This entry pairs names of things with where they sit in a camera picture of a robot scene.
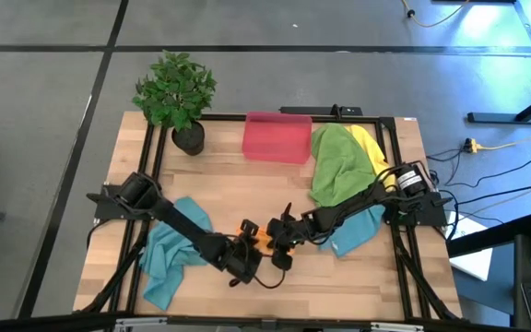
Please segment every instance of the yellow cable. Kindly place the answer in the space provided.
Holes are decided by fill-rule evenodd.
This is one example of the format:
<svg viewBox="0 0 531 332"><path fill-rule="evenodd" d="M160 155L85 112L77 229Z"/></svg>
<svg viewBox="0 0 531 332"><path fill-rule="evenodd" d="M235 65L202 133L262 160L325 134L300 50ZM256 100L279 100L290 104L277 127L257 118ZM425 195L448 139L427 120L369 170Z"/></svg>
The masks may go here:
<svg viewBox="0 0 531 332"><path fill-rule="evenodd" d="M409 7L409 4L407 3L407 0L401 0L401 2L403 3L403 6L405 6L405 9L407 10L407 12L409 10L411 10L411 7ZM460 7L458 7L452 14L448 15L447 17L445 17L444 19L440 20L440 21L437 21L433 24L423 24L421 22L419 22L417 20L417 18L415 17L415 14L411 15L411 18L413 18L413 21L419 25L420 27L423 27L423 28L431 28L431 27L435 27L437 26L438 24L442 24L443 22L445 22L446 20L448 20L448 18L451 18L452 16L454 16L457 12L460 11L460 9L462 9L462 7L466 6L468 3L470 2L470 0L466 0L462 5L460 5Z"/></svg>
<svg viewBox="0 0 531 332"><path fill-rule="evenodd" d="M494 149L499 149L499 148L507 148L507 147L512 147L512 146L514 146L514 145L516 145L518 143L526 142L528 140L531 140L531 137L526 137L524 139L520 139L520 140L512 142L512 143L503 144L502 146L498 146L498 147L483 147L480 144L477 144L477 149L494 150Z"/></svg>

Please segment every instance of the black plant pot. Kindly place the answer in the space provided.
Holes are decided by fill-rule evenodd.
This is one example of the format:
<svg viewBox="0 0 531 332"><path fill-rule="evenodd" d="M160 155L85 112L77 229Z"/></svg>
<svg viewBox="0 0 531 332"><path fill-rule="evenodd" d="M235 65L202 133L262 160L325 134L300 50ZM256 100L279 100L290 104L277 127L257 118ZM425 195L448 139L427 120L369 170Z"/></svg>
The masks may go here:
<svg viewBox="0 0 531 332"><path fill-rule="evenodd" d="M190 129L184 128L179 132L173 129L171 139L183 152L195 156L204 149L204 127L200 123L192 121L192 128Z"/></svg>

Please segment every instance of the potted plant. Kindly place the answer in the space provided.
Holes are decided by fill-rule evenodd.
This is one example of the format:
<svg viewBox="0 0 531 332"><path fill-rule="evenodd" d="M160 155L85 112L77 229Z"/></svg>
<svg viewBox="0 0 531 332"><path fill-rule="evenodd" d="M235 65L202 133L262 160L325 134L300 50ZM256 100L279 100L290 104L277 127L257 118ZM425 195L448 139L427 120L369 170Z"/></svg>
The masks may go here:
<svg viewBox="0 0 531 332"><path fill-rule="evenodd" d="M210 107L217 82L212 71L188 60L188 53L164 51L150 66L152 78L145 76L136 83L133 103L154 125L173 127L173 143L190 156L204 148L204 127L196 120Z"/></svg>

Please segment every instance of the blue towel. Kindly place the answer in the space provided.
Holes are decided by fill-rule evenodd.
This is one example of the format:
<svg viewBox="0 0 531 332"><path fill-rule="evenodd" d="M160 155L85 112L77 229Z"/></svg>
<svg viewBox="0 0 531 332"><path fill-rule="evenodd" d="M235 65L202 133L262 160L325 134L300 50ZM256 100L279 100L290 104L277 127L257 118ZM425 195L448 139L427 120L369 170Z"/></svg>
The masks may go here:
<svg viewBox="0 0 531 332"><path fill-rule="evenodd" d="M343 226L339 227L320 248L331 247L337 257L343 257L376 235L380 229L383 213L384 207L377 205L347 218Z"/></svg>
<svg viewBox="0 0 531 332"><path fill-rule="evenodd" d="M207 213L192 198L180 198L174 206L204 230L212 231ZM183 266L202 266L206 263L194 250L190 240L166 223L158 223L148 235L147 250L140 260L140 266L148 274L143 297L161 310L167 310L173 294L182 283Z"/></svg>

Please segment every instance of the green leaves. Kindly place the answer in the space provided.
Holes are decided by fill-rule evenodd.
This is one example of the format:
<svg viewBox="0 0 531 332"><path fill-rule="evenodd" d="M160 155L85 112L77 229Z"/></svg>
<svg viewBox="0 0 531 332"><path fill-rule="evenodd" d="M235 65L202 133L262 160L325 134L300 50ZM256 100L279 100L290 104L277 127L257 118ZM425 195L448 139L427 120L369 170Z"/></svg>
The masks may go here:
<svg viewBox="0 0 531 332"><path fill-rule="evenodd" d="M132 102L154 125L173 126L177 131L191 128L192 121L210 107L217 82L211 70L189 60L190 54L163 53L150 66L154 77L135 83Z"/></svg>

